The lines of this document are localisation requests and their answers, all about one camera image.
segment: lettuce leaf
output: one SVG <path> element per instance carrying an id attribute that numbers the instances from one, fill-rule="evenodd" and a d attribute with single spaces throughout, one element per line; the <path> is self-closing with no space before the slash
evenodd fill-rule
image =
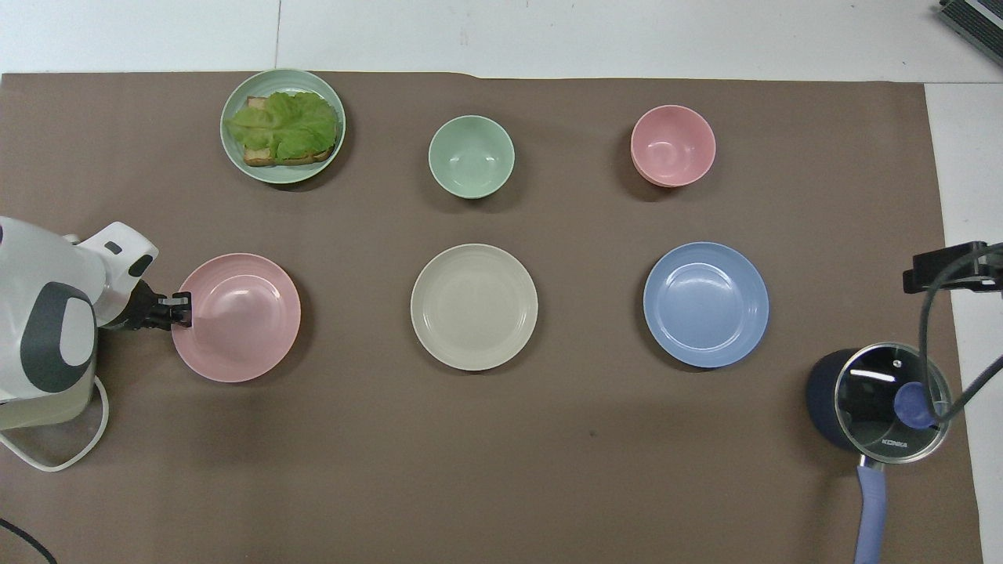
<path id="1" fill-rule="evenodd" d="M 243 107 L 224 123 L 250 150 L 268 148 L 277 161 L 323 153 L 338 132 L 334 109 L 314 92 L 275 92 L 265 109 Z"/>

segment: pot handle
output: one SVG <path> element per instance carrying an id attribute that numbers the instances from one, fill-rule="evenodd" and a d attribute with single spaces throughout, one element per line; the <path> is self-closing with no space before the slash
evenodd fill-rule
<path id="1" fill-rule="evenodd" d="M 864 508 L 861 510 L 861 529 L 857 534 L 854 564 L 879 564 L 881 559 L 887 505 L 884 467 L 885 465 L 867 457 L 863 457 L 861 465 L 857 467 Z"/>

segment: bread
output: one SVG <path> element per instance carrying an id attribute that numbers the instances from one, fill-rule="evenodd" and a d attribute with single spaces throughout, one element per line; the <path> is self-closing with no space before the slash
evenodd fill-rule
<path id="1" fill-rule="evenodd" d="M 264 109 L 266 99 L 268 98 L 261 96 L 248 96 L 248 106 Z M 303 157 L 297 157 L 295 159 L 286 159 L 284 161 L 276 161 L 275 157 L 272 155 L 271 150 L 269 150 L 267 147 L 265 149 L 259 149 L 259 150 L 250 150 L 244 148 L 244 162 L 251 167 L 272 167 L 275 165 L 291 167 L 296 165 L 309 165 L 311 163 L 320 163 L 322 161 L 327 161 L 327 158 L 331 156 L 332 151 L 334 151 L 334 148 L 329 147 L 327 151 L 324 151 L 322 153 L 315 153 L 313 155 L 304 155 Z"/>

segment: saucepan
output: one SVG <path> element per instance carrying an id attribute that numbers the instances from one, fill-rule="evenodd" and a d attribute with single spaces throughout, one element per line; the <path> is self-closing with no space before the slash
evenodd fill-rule
<path id="1" fill-rule="evenodd" d="M 928 360 L 930 392 L 938 410 L 950 405 L 950 389 Z M 916 462 L 944 442 L 948 422 L 930 413 L 918 351 L 883 342 L 838 350 L 811 369 L 808 413 L 830 443 L 861 456 L 857 475 L 863 509 L 854 564 L 878 564 L 885 529 L 885 465 Z"/>

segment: pink bowl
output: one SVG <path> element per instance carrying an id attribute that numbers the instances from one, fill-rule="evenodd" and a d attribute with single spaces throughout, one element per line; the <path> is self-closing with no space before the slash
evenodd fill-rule
<path id="1" fill-rule="evenodd" d="M 648 182 L 664 187 L 685 186 L 710 170 L 717 143 L 710 124 L 681 105 L 648 110 L 634 125 L 630 156 Z"/>

